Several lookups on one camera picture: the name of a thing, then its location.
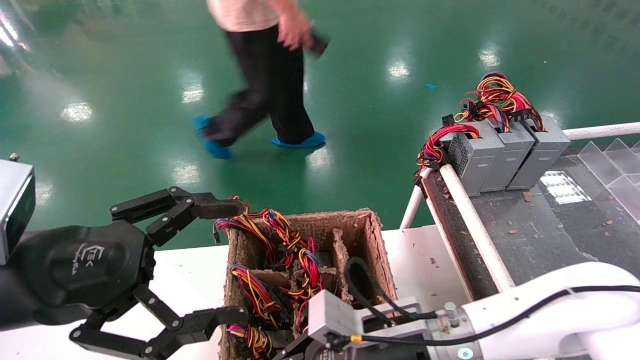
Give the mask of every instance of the white shirt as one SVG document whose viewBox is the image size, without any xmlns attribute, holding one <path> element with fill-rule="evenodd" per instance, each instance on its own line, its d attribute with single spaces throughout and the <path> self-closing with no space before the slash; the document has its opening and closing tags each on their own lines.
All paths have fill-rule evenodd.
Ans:
<svg viewBox="0 0 640 360">
<path fill-rule="evenodd" d="M 265 0 L 207 0 L 209 12 L 226 31 L 240 33 L 268 29 L 278 15 Z"/>
</svg>

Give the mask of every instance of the epoxy floor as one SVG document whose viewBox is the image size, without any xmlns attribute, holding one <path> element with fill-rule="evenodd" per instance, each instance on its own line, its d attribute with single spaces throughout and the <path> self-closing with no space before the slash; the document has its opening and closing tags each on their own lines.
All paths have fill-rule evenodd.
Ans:
<svg viewBox="0 0 640 360">
<path fill-rule="evenodd" d="M 29 228 L 106 224 L 110 205 L 177 185 L 284 213 L 369 207 L 395 229 L 422 143 L 491 70 L 563 128 L 638 120 L 636 1 L 301 4 L 332 37 L 307 62 L 327 145 L 276 148 L 265 122 L 220 161 L 191 119 L 241 81 L 205 0 L 0 0 L 0 154 L 36 166 Z M 168 246 L 211 242 L 201 220 Z"/>
</svg>

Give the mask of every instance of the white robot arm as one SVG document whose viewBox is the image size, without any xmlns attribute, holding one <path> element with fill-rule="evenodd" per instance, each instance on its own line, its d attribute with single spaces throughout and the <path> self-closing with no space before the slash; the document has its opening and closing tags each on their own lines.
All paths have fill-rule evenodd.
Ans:
<svg viewBox="0 0 640 360">
<path fill-rule="evenodd" d="M 336 335 L 350 336 L 352 342 L 346 348 L 352 349 L 381 342 L 422 343 L 431 360 L 581 354 L 589 354 L 593 360 L 619 360 L 635 357 L 629 354 L 629 345 L 640 339 L 639 291 L 640 281 L 617 266 L 582 263 L 461 308 L 448 303 L 431 318 L 367 332 L 364 323 L 374 317 L 370 310 L 354 310 L 323 291 L 310 300 L 308 334 L 328 347 Z M 415 298 L 396 304 L 405 312 L 420 313 Z M 375 308 L 385 314 L 397 311 L 389 304 Z M 496 332 L 486 335 L 486 331 Z M 416 334 L 424 340 L 405 340 L 410 336 L 415 339 Z M 457 341 L 463 338 L 468 342 Z"/>
<path fill-rule="evenodd" d="M 462 309 L 478 333 L 504 323 L 545 297 L 580 286 L 639 286 L 627 271 L 582 263 L 550 272 Z M 584 292 L 563 296 L 528 319 L 478 340 L 485 360 L 533 359 L 588 353 L 593 360 L 629 358 L 640 339 L 640 293 Z"/>
</svg>

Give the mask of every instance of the person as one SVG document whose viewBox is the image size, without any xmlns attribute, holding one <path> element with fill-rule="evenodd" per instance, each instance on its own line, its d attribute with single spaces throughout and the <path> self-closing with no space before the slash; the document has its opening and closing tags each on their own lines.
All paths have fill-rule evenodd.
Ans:
<svg viewBox="0 0 640 360">
<path fill-rule="evenodd" d="M 324 135 L 314 130 L 303 103 L 303 49 L 310 49 L 312 23 L 296 0 L 207 0 L 225 31 L 246 89 L 225 109 L 194 120 L 197 136 L 215 157 L 229 159 L 229 147 L 271 115 L 283 147 L 317 147 Z"/>
</svg>

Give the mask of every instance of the cardboard box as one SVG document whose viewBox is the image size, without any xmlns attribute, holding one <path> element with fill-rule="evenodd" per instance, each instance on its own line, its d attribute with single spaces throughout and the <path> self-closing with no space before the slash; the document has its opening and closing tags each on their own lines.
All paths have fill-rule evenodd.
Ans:
<svg viewBox="0 0 640 360">
<path fill-rule="evenodd" d="M 396 286 L 380 232 L 382 225 L 373 211 L 360 209 L 334 213 L 286 215 L 286 217 L 290 221 L 291 227 L 299 231 L 302 238 L 307 239 L 309 236 L 314 238 L 318 253 L 328 252 L 331 254 L 331 267 L 320 269 L 323 288 L 333 291 L 345 302 L 353 304 L 353 298 L 349 294 L 342 271 L 349 257 L 357 256 L 367 262 L 369 270 L 375 276 L 382 290 L 390 298 L 397 299 Z M 274 244 L 281 243 L 279 237 L 269 226 L 262 222 L 256 222 L 256 225 Z M 235 229 L 230 231 L 227 268 L 234 263 L 241 263 L 251 269 L 256 277 L 268 286 L 277 284 L 289 289 L 296 286 L 293 279 L 304 271 L 299 268 L 297 263 L 289 271 L 275 272 L 264 270 L 264 259 L 264 245 L 260 240 L 242 231 Z M 372 289 L 365 291 L 364 295 L 374 304 L 382 302 L 382 299 L 375 298 Z M 251 311 L 250 301 L 237 279 L 230 272 L 227 272 L 225 281 L 225 306 L 245 306 Z M 237 350 L 232 346 L 227 336 L 226 327 L 222 327 L 222 330 L 220 359 L 238 359 Z"/>
</svg>

